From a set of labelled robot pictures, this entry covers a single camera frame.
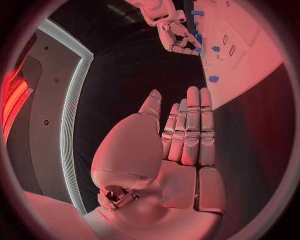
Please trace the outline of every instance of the mechanical hand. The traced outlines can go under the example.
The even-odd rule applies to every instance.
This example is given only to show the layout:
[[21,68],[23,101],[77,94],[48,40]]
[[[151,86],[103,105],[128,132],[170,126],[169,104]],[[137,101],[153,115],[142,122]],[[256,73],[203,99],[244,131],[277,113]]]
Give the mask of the mechanical hand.
[[[201,43],[181,23],[186,21],[183,10],[176,10],[172,0],[126,0],[140,9],[145,21],[152,27],[157,27],[163,47],[180,54],[196,55],[201,51]],[[187,43],[194,49],[187,48]]]
[[[120,233],[141,240],[210,239],[221,223],[226,195],[214,167],[210,93],[190,87],[173,105],[160,139],[161,100],[153,90],[96,151],[91,177],[100,207],[86,219],[102,239]],[[109,237],[97,231],[96,218],[105,219]]]

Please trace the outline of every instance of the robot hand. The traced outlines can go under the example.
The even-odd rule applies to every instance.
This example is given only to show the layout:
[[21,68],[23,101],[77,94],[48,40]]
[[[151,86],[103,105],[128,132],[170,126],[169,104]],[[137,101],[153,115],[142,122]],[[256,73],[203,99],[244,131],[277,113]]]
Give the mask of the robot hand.
[[97,232],[92,222],[104,218],[108,232],[130,239],[210,239],[226,209],[214,167],[210,93],[190,87],[187,98],[173,105],[162,138],[161,100],[153,90],[139,112],[114,126],[97,149],[91,177],[100,189],[100,207],[87,219]]
[[[199,56],[201,43],[181,23],[186,21],[184,11],[176,10],[172,0],[126,0],[140,9],[145,21],[152,27],[157,27],[163,47],[180,54]],[[187,48],[187,43],[195,48]]]

